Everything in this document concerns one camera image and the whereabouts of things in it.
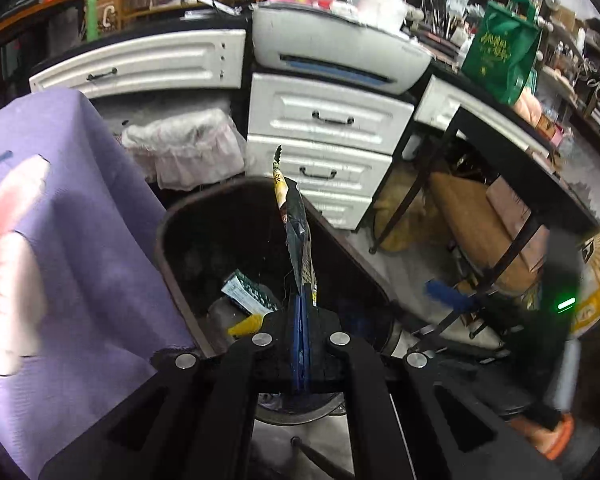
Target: green light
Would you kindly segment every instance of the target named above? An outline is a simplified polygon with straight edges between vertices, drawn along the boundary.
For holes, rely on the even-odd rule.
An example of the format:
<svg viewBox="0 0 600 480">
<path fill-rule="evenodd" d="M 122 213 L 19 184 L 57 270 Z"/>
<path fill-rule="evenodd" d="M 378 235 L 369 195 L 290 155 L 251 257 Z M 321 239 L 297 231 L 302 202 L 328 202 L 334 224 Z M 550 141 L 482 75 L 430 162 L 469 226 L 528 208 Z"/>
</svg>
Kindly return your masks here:
<svg viewBox="0 0 600 480">
<path fill-rule="evenodd" d="M 563 301 L 562 303 L 558 303 L 558 310 L 563 310 L 568 306 L 571 306 L 576 302 L 575 298 L 569 298 L 567 301 Z"/>
</svg>

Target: green gift bag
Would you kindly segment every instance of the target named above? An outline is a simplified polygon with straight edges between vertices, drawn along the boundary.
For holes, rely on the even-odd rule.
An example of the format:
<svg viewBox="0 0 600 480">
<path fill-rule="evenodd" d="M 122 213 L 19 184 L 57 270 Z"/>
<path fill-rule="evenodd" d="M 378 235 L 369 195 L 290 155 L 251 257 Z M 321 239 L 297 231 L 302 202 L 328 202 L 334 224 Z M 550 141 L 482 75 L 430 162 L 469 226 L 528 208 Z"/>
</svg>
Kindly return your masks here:
<svg viewBox="0 0 600 480">
<path fill-rule="evenodd" d="M 516 4 L 525 4 L 526 20 L 511 10 Z M 535 17 L 529 0 L 511 0 L 508 7 L 488 2 L 466 54 L 462 72 L 503 104 L 518 100 L 536 59 L 540 29 Z"/>
</svg>

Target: black metal handle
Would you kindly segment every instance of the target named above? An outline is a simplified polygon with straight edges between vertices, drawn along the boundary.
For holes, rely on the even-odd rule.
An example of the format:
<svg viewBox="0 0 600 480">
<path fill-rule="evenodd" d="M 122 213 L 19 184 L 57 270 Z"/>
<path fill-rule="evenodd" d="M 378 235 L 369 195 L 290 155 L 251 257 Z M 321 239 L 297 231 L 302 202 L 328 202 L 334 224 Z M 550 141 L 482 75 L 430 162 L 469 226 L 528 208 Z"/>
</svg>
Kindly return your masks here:
<svg viewBox="0 0 600 480">
<path fill-rule="evenodd" d="M 323 180 L 331 180 L 332 178 L 336 178 L 336 175 L 337 175 L 338 171 L 337 170 L 331 170 L 331 173 L 329 174 L 329 176 L 312 175 L 312 174 L 306 174 L 306 167 L 300 166 L 300 173 L 302 173 L 304 176 L 308 176 L 310 178 L 321 178 Z"/>
<path fill-rule="evenodd" d="M 116 67 L 113 67 L 111 70 L 109 70 L 108 72 L 105 72 L 104 74 L 89 74 L 87 76 L 87 81 L 95 81 L 96 79 L 100 79 L 101 77 L 104 77 L 106 75 L 116 75 L 118 73 L 118 69 Z"/>
<path fill-rule="evenodd" d="M 320 117 L 320 112 L 318 110 L 314 110 L 311 113 L 311 117 L 313 117 L 314 119 L 316 119 L 318 121 L 322 121 L 323 123 L 342 124 L 343 126 L 351 126 L 353 124 L 353 121 L 355 120 L 353 117 L 347 117 L 346 121 L 341 121 L 339 119 L 323 119 L 322 117 Z"/>
</svg>

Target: black trash bin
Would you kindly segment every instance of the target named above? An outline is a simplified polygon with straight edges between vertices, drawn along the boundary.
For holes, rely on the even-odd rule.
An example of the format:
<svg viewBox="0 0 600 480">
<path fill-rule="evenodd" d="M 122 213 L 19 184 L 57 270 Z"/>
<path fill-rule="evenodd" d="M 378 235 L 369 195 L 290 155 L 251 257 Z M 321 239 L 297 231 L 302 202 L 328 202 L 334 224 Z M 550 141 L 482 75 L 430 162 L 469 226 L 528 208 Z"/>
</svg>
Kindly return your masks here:
<svg viewBox="0 0 600 480">
<path fill-rule="evenodd" d="M 333 310 L 342 329 L 391 353 L 400 337 L 382 278 L 305 201 L 312 234 L 318 306 Z M 269 287 L 282 304 L 295 289 L 285 229 L 273 180 L 238 178 L 190 195 L 172 206 L 158 229 L 157 265 L 201 352 L 218 354 L 205 334 L 205 316 L 223 296 L 235 269 Z M 299 424 L 326 415 L 342 396 L 320 400 L 305 413 L 272 413 L 258 406 L 256 417 L 273 424 Z"/>
</svg>

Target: metal screw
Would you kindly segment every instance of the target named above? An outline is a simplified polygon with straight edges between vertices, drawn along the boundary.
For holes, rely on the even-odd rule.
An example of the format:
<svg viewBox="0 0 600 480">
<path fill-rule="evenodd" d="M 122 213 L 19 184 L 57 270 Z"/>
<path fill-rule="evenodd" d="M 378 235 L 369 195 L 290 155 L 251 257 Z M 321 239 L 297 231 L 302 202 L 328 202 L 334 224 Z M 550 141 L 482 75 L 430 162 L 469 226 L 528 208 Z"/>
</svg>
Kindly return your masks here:
<svg viewBox="0 0 600 480">
<path fill-rule="evenodd" d="M 273 338 L 266 332 L 258 332 L 251 338 L 251 341 L 256 346 L 266 346 L 273 341 Z"/>
<path fill-rule="evenodd" d="M 181 370 L 191 368 L 194 364 L 196 364 L 196 356 L 193 354 L 180 354 L 176 357 L 176 366 Z"/>
<path fill-rule="evenodd" d="M 427 358 L 420 352 L 414 352 L 407 355 L 407 362 L 414 368 L 424 368 L 427 365 Z"/>
<path fill-rule="evenodd" d="M 329 341 L 331 341 L 334 345 L 344 346 L 349 341 L 351 341 L 351 338 L 349 337 L 349 334 L 347 334 L 347 333 L 344 333 L 344 332 L 334 332 L 333 334 L 331 334 L 329 336 Z"/>
</svg>

